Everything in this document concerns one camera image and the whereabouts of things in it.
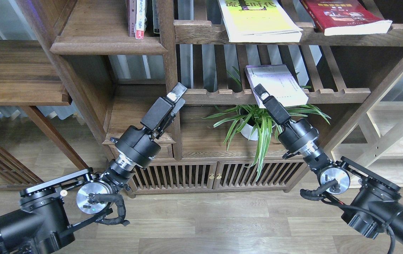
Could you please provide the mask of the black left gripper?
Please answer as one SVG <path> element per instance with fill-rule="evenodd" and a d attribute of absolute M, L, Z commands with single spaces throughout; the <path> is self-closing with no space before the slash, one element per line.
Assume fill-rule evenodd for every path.
<path fill-rule="evenodd" d="M 155 139 L 163 135 L 185 104 L 182 96 L 186 91 L 185 85 L 177 83 L 166 97 L 159 97 L 151 106 L 141 120 L 141 129 L 131 125 L 121 137 L 110 138 L 119 152 L 119 156 L 114 160 L 117 168 L 146 168 L 151 163 L 161 149 Z"/>

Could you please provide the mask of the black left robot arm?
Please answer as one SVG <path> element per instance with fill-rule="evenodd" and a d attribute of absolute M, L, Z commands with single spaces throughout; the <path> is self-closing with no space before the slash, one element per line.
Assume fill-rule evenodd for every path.
<path fill-rule="evenodd" d="M 111 138 L 119 156 L 101 174 L 92 168 L 22 190 L 20 209 L 0 216 L 0 254 L 50 254 L 75 241 L 74 233 L 92 223 L 127 226 L 119 194 L 135 168 L 146 168 L 160 151 L 159 139 L 185 104 L 187 88 L 178 83 L 159 97 L 141 120 Z"/>

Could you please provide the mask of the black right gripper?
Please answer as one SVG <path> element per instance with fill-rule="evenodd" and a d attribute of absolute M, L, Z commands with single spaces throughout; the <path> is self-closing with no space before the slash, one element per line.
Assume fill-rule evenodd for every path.
<path fill-rule="evenodd" d="M 313 128 L 305 118 L 296 122 L 292 121 L 287 110 L 275 97 L 269 97 L 269 93 L 262 84 L 256 85 L 253 93 L 258 103 L 264 102 L 264 106 L 277 125 L 282 126 L 283 131 L 279 134 L 278 139 L 288 150 L 283 155 L 283 159 L 298 154 L 308 159 L 314 159 L 320 155 L 320 149 L 316 144 L 319 132 L 316 128 Z"/>

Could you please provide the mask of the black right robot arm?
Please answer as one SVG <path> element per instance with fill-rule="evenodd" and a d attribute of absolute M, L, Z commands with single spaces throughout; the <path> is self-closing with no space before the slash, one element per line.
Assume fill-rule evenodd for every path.
<path fill-rule="evenodd" d="M 387 233 L 391 240 L 389 254 L 393 253 L 396 241 L 403 244 L 400 187 L 346 157 L 332 161 L 316 143 L 319 131 L 306 119 L 293 121 L 262 85 L 254 88 L 254 94 L 283 129 L 278 136 L 287 149 L 283 158 L 302 155 L 316 174 L 320 186 L 316 190 L 301 189 L 301 197 L 342 209 L 342 220 L 366 238 Z"/>

